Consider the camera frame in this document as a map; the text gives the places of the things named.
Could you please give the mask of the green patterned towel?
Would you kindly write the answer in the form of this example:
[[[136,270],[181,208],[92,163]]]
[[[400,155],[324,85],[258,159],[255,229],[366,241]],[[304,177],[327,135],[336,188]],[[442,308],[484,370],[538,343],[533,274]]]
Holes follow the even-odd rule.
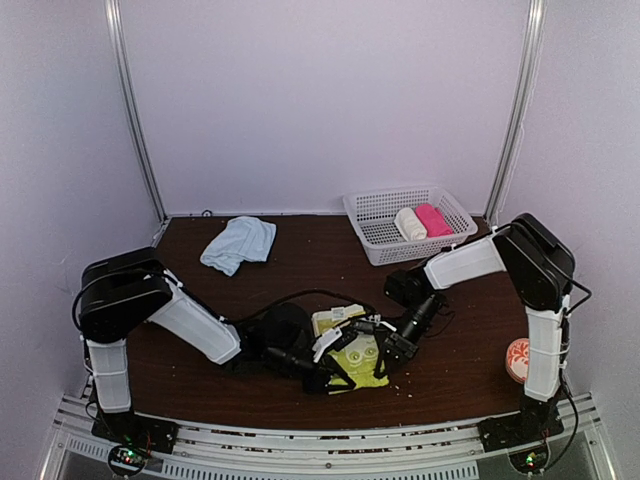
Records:
[[[335,327],[350,327],[352,319],[365,316],[366,310],[360,304],[332,307],[330,310],[317,311],[311,316],[314,337]],[[340,351],[329,351],[323,357],[333,357],[356,382],[355,390],[363,388],[382,388],[389,385],[388,377],[376,379],[374,366],[379,349],[374,335],[358,332],[357,338]]]

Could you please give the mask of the light blue towel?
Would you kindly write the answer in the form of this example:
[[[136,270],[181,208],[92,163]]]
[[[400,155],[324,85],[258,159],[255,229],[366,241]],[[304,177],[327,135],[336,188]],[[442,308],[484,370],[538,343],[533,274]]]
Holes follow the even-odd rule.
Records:
[[[275,224],[257,217],[233,218],[205,247],[200,255],[200,263],[232,277],[244,262],[266,262],[276,233]]]

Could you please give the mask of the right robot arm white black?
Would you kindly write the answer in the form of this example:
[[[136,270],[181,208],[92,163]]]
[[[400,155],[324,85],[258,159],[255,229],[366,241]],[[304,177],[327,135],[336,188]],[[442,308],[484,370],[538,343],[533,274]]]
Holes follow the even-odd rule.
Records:
[[[570,296],[578,284],[571,251],[530,213],[461,247],[447,247],[385,281],[385,293],[403,306],[400,322],[379,336],[375,374],[385,376],[414,358],[418,342],[445,303],[444,291],[463,282],[505,272],[527,316],[529,366],[525,397],[536,401],[513,419],[519,440],[535,440],[551,424],[550,402],[561,387],[569,348]]]

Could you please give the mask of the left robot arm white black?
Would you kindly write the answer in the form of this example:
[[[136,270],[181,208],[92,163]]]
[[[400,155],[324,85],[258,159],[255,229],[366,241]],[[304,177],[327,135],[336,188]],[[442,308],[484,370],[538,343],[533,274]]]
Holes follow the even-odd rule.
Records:
[[[354,381],[331,356],[340,332],[318,335],[292,297],[242,320],[206,305],[160,261],[152,247],[94,262],[81,275],[72,319],[89,357],[106,429],[123,444],[137,442],[144,424],[132,413],[127,338],[143,323],[169,331],[225,368],[260,362],[299,378],[308,393],[352,389]]]

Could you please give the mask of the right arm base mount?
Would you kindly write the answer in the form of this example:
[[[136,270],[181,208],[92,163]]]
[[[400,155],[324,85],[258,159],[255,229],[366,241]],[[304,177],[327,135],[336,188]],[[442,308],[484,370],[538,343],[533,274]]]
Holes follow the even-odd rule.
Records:
[[[564,432],[556,400],[543,402],[527,396],[521,398],[516,413],[486,418],[477,428],[485,452],[542,441]]]

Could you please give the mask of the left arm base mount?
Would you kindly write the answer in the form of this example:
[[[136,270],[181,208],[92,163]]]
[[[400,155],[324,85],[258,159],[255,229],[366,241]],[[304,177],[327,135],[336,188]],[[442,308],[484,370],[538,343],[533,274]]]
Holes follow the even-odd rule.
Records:
[[[93,436],[135,447],[144,452],[171,454],[178,434],[178,425],[134,413],[105,413],[98,409],[91,433]]]

